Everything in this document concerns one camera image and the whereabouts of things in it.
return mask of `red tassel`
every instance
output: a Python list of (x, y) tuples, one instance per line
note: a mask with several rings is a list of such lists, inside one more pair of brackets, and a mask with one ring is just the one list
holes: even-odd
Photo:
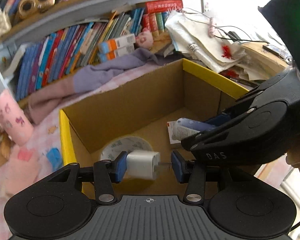
[(228, 59), (233, 59), (228, 45), (222, 46), (222, 49), (223, 49), (223, 55), (222, 55), (223, 57)]

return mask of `cardboard box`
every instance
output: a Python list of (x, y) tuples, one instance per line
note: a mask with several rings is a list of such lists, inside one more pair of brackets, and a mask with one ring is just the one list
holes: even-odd
[[(171, 146), (167, 122), (181, 117), (204, 121), (234, 103), (248, 90), (237, 83), (191, 61), (182, 59), (118, 87), (85, 98), (60, 111), (60, 131), (64, 164), (79, 162), (81, 167), (99, 161), (107, 144), (125, 135), (148, 141), (161, 153), (161, 162), (170, 162)], [(178, 149), (185, 159), (191, 152)], [(155, 181), (125, 179), (113, 184), (121, 194), (179, 194), (186, 184), (179, 184), (172, 169), (162, 171)], [(208, 183), (206, 197), (217, 190)], [(83, 191), (94, 197), (94, 188), (84, 183)]]

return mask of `circular pad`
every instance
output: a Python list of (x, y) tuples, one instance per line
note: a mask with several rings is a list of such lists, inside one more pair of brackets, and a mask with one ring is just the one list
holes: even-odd
[(4, 218), (17, 236), (55, 239), (82, 226), (91, 213), (90, 200), (67, 183), (34, 184), (8, 200)]

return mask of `barcode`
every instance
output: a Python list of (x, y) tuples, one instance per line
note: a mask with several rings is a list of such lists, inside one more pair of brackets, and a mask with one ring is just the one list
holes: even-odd
[(127, 37), (128, 43), (133, 43), (133, 35)]
[(128, 53), (132, 53), (133, 51), (134, 51), (134, 46), (133, 45), (127, 47), (127, 52)]

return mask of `wooden shelf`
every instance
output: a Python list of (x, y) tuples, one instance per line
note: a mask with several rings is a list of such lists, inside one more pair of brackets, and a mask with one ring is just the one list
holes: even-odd
[(98, 16), (126, 3), (149, 0), (69, 0), (56, 4), (47, 12), (36, 14), (15, 25), (0, 39), (0, 45), (19, 46), (24, 42), (38, 41), (59, 29), (88, 17)]

